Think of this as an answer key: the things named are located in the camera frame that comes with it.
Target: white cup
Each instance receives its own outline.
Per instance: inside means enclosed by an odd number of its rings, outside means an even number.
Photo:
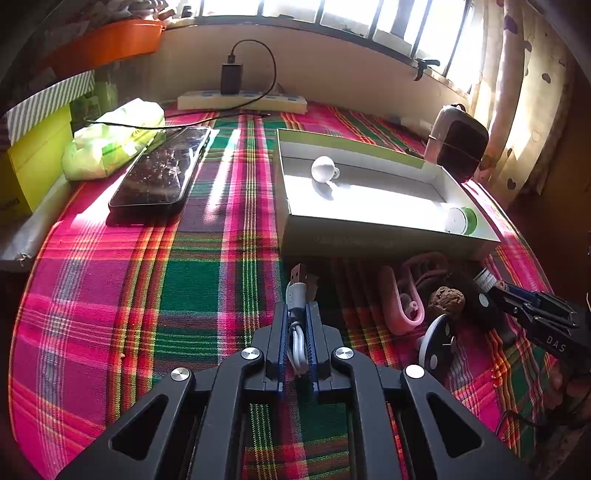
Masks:
[[[338,179],[340,170],[335,167],[335,162],[330,157],[319,157],[312,164],[312,178],[318,183],[328,183]]]

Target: window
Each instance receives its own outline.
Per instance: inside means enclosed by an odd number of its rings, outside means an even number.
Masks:
[[[204,17],[262,13],[262,24],[287,18],[297,21],[294,28],[345,35],[370,48],[378,43],[413,59],[436,59],[441,65],[433,70],[465,92],[479,65],[483,30],[482,22],[473,20],[473,0],[172,0],[176,2],[179,7],[190,4],[195,15],[202,12]]]
[[[377,7],[378,0],[326,0],[320,23],[364,37]]]
[[[417,56],[441,62],[433,70],[443,73],[452,55],[464,13],[465,0],[433,0],[418,43]]]
[[[256,15],[259,0],[204,0],[203,15]]]
[[[320,0],[265,0],[262,14],[266,17],[289,17],[294,20],[313,23]]]

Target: black charger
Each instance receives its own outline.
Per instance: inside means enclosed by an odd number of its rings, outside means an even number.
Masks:
[[[242,63],[236,63],[236,57],[230,53],[228,63],[222,65],[220,93],[222,95],[238,95],[242,88]]]

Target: orange basket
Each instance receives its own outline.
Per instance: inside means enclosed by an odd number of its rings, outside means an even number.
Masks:
[[[66,79],[115,60],[153,53],[160,46],[160,20],[123,20],[97,28],[41,59],[38,70],[51,67]]]

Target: yellow box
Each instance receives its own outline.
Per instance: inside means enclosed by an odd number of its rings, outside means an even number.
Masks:
[[[64,105],[0,153],[0,225],[32,214],[61,175],[71,119]]]

